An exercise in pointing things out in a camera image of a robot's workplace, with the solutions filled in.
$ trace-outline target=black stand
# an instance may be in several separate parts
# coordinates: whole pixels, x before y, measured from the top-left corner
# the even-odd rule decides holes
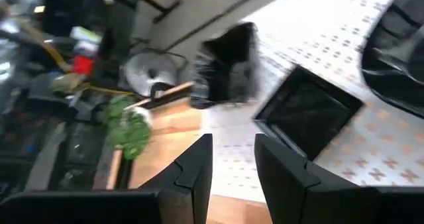
[[[116,2],[122,3],[126,5],[127,7],[130,7],[131,9],[136,9],[137,1],[139,0],[115,0]],[[171,13],[175,8],[181,5],[181,0],[175,0],[169,7],[163,7],[162,5],[158,4],[154,0],[142,0],[146,3],[148,3],[150,6],[154,7],[155,9],[159,10],[162,14],[155,17],[153,19],[153,23],[159,23],[162,19],[166,17],[169,13]]]

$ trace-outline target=black plastic part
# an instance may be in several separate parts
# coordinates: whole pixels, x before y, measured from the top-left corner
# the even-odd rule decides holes
[[[93,168],[67,165],[58,171],[58,182],[49,188],[57,191],[91,191],[94,175]]]
[[[424,119],[423,39],[413,47],[406,60],[383,59],[396,56],[393,49],[411,40],[424,25],[424,0],[394,0],[371,32],[364,47],[361,69],[364,81],[381,100],[403,111]]]
[[[246,102],[256,89],[256,26],[241,23],[222,36],[201,43],[194,62],[190,105],[207,109],[226,102]]]
[[[148,3],[150,6],[154,7],[155,9],[161,12],[161,15],[153,19],[153,23],[159,23],[162,19],[164,19],[169,13],[171,13],[174,9],[176,9],[182,3],[181,0],[176,0],[169,7],[163,7],[154,0],[142,0],[142,1]],[[124,2],[124,4],[129,6],[131,9],[135,9],[135,6],[132,5],[131,2],[128,2],[125,0],[119,0],[119,2]]]
[[[137,190],[13,195],[0,204],[2,221],[206,223],[212,180],[212,142],[211,134],[203,135]],[[24,215],[12,215],[12,210]]]
[[[132,165],[132,160],[126,160],[121,157],[121,161],[119,162],[117,179],[115,180],[115,185],[113,187],[114,189],[121,190],[128,188],[128,184],[131,179],[131,172],[133,170]]]
[[[24,190],[32,162],[21,160],[0,161],[0,201]]]
[[[361,188],[266,135],[256,135],[259,180],[273,223],[422,223],[424,188]]]
[[[166,84],[164,82],[156,82],[152,85],[152,88],[150,90],[150,99],[155,100],[157,93],[160,91],[166,91],[167,89],[171,89],[175,87],[174,85]]]
[[[118,2],[127,6],[129,9],[133,9],[133,10],[137,9],[137,3],[129,1],[129,0],[115,0],[115,2]]]
[[[314,160],[362,105],[351,94],[296,66],[254,120],[268,136]]]

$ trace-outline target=green plant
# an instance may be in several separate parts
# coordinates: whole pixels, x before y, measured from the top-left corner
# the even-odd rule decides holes
[[[150,137],[150,127],[143,115],[125,107],[132,105],[134,99],[127,95],[112,98],[105,110],[103,123],[108,126],[107,142],[123,150],[127,160],[139,156]]]

